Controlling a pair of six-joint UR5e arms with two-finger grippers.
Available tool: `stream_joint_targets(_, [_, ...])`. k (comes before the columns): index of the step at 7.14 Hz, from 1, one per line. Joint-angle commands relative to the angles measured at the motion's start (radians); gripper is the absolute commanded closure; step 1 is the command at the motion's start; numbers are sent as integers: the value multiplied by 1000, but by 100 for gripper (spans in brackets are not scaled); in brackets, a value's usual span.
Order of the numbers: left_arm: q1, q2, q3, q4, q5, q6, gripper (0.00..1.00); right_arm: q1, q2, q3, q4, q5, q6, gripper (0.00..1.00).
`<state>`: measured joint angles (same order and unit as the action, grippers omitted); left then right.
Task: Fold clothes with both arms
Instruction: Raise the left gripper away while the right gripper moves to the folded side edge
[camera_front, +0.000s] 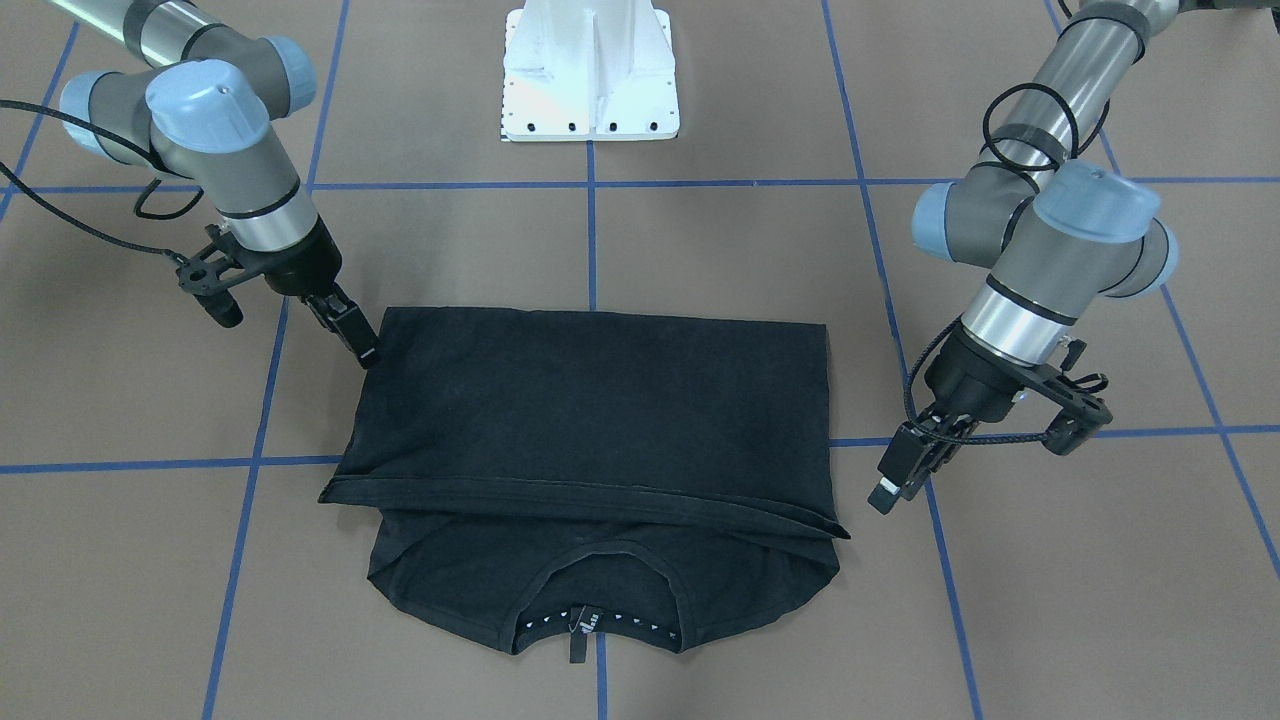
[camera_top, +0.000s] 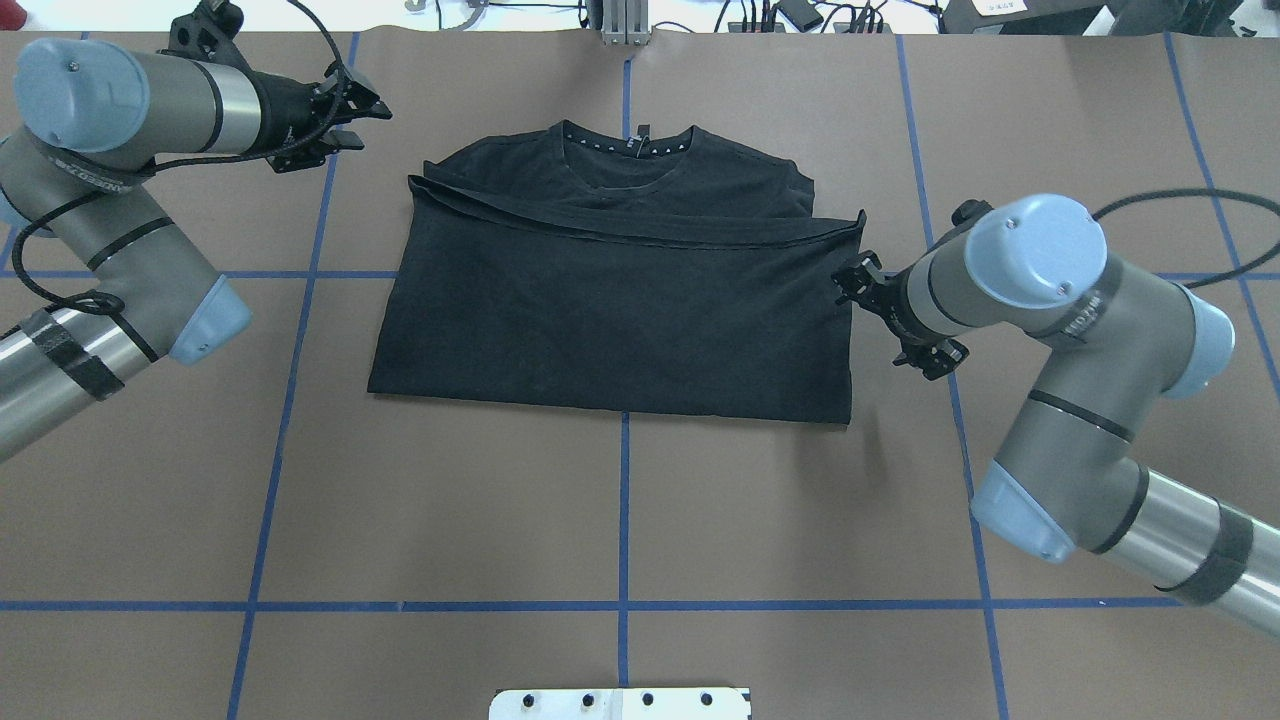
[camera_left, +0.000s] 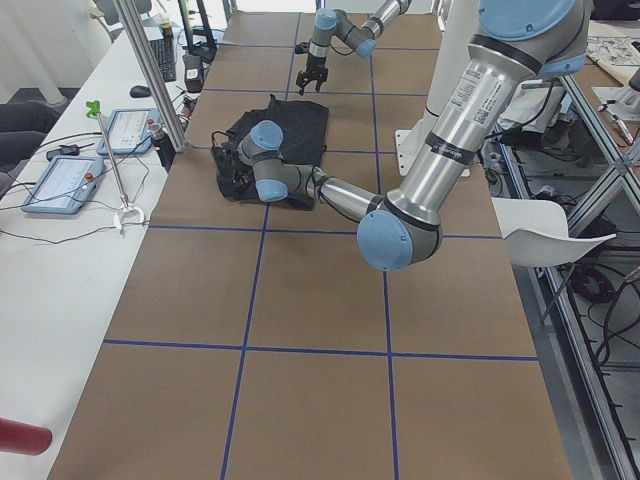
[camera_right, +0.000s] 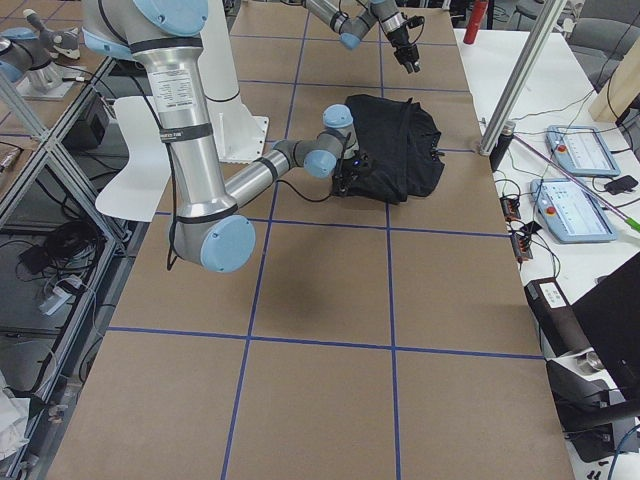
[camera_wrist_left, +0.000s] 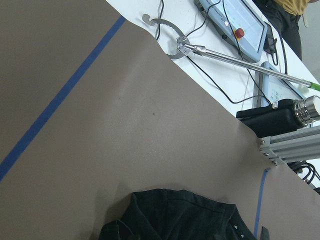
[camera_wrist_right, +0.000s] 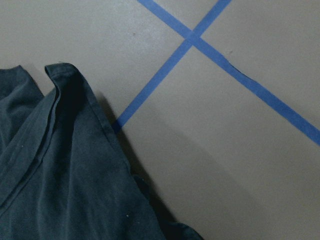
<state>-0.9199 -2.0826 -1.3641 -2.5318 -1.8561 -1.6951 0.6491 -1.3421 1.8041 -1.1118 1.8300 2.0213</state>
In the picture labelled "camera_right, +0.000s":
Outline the spare robot arm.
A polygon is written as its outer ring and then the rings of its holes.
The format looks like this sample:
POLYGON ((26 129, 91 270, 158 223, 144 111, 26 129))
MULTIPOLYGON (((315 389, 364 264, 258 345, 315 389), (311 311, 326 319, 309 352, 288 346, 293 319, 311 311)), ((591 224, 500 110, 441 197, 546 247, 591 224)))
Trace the spare robot arm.
POLYGON ((55 60, 60 55, 80 58, 79 28, 52 30, 30 8, 23 10, 23 16, 29 28, 1 32, 1 74, 13 84, 26 79, 36 94, 48 94, 63 85, 63 73, 55 60))

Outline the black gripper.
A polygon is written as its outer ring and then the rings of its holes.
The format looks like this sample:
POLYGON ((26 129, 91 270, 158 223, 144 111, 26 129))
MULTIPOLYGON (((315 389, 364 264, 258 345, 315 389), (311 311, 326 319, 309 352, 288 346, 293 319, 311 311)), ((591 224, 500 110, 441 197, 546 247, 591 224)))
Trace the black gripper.
POLYGON ((357 180, 371 174, 372 167, 372 160, 366 152, 340 159, 333 172, 333 192, 348 193, 357 180))
POLYGON ((394 56, 398 63, 408 74, 418 73, 421 70, 420 58, 417 47, 410 41, 406 26, 389 32, 387 39, 394 48, 394 56))

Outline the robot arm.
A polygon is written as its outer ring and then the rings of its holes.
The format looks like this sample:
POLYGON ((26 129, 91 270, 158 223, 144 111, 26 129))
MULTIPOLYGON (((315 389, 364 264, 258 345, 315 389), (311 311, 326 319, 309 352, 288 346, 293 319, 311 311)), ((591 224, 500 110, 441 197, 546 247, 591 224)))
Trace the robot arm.
POLYGON ((394 56, 406 71, 420 71, 417 45, 410 40, 409 30, 422 27, 423 16, 407 17, 395 1, 368 1, 353 18, 330 1, 302 1, 301 5, 339 35, 340 42, 349 50, 355 49, 374 26, 382 29, 394 49, 394 56))
POLYGON ((83 36, 94 52, 136 61, 146 71, 172 175, 167 263, 182 259, 229 273, 249 260, 256 242, 239 208, 293 168, 328 177, 359 145, 349 108, 332 105, 315 139, 280 141, 224 179, 198 66, 208 17, 205 1, 86 1, 83 36))

